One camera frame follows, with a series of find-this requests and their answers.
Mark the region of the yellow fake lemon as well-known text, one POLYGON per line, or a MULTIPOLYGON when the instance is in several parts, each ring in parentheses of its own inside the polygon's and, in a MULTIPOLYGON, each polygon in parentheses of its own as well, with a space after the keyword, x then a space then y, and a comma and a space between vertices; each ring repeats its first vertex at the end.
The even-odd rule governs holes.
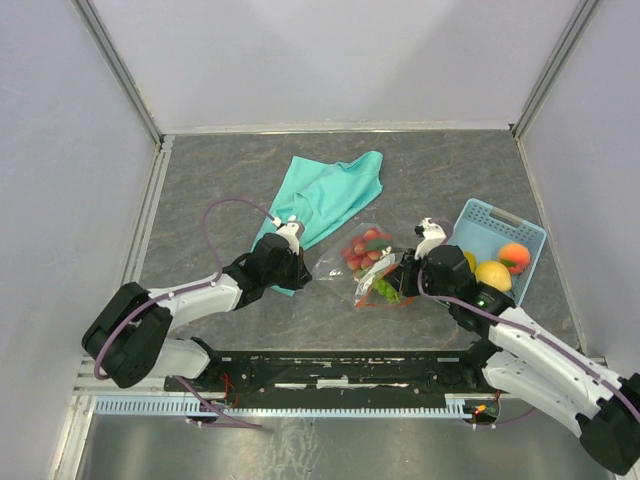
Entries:
POLYGON ((512 277, 508 268, 499 261, 481 262, 475 269, 476 280, 500 292, 512 289, 512 277))

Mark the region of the yellow fake starfruit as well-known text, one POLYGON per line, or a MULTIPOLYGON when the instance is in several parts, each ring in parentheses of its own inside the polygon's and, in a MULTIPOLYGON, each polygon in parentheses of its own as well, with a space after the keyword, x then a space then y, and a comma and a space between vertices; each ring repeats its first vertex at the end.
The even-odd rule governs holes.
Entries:
POLYGON ((477 260, 476 257, 473 253, 469 252, 469 251, 464 251, 463 252, 464 257, 466 258, 468 264, 469 264, 469 268, 470 271, 472 273, 474 273, 476 271, 477 268, 477 260))

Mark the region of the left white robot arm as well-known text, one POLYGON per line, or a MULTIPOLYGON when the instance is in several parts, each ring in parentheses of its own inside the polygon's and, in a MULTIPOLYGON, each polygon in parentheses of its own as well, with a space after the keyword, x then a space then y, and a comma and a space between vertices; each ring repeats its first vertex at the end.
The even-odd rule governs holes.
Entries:
POLYGON ((232 312, 260 300, 271 287, 299 290, 310 280, 300 244, 302 225, 288 222, 266 233, 254 249, 208 277, 147 290, 121 286, 85 332, 81 345, 94 360, 94 375, 130 388, 147 377, 181 376, 209 390, 221 366, 196 339, 168 334, 192 321, 232 312))

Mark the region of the clear zip top bag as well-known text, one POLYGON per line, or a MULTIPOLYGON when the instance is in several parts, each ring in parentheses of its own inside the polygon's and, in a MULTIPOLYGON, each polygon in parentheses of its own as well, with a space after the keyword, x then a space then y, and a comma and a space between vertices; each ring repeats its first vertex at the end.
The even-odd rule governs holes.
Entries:
POLYGON ((412 299, 392 285, 390 274, 403 254, 387 230, 362 223, 320 256, 311 275, 357 309, 401 307, 412 299))

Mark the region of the fake peach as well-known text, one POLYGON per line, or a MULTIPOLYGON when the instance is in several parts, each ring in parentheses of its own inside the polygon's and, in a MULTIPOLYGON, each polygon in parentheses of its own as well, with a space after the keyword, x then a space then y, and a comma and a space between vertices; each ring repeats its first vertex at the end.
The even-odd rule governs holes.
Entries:
POLYGON ((500 248, 497 260, 504 265, 512 275, 522 274, 530 265, 530 251, 519 243, 509 243, 500 248))

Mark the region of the fake green grapes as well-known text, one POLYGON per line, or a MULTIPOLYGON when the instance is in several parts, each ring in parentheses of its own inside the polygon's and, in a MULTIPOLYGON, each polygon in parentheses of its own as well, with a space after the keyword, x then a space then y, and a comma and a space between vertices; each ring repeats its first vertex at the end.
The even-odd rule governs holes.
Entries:
POLYGON ((379 295, 385 298, 388 304, 395 305, 401 302, 401 296, 398 291, 384 278, 376 281, 374 289, 379 295))

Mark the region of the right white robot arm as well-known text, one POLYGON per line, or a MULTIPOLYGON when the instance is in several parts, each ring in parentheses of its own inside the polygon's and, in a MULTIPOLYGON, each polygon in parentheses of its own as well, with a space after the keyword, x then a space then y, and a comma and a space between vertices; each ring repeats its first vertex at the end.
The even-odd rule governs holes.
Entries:
POLYGON ((400 294, 447 304, 455 322, 477 334, 458 368, 467 389, 489 385, 570 430, 599 465, 624 476, 639 460, 639 376, 625 377, 545 330, 513 299, 477 280, 462 250, 426 254, 388 248, 386 280, 400 294))

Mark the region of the fake strawberries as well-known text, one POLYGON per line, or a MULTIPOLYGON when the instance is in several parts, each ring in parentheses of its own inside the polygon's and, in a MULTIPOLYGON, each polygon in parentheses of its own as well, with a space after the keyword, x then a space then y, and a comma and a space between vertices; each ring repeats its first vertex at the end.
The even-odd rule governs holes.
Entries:
POLYGON ((392 236, 378 227, 368 227, 361 234, 356 234, 341 249, 342 259, 353 271, 368 270, 383 256, 383 251, 392 245, 392 236))

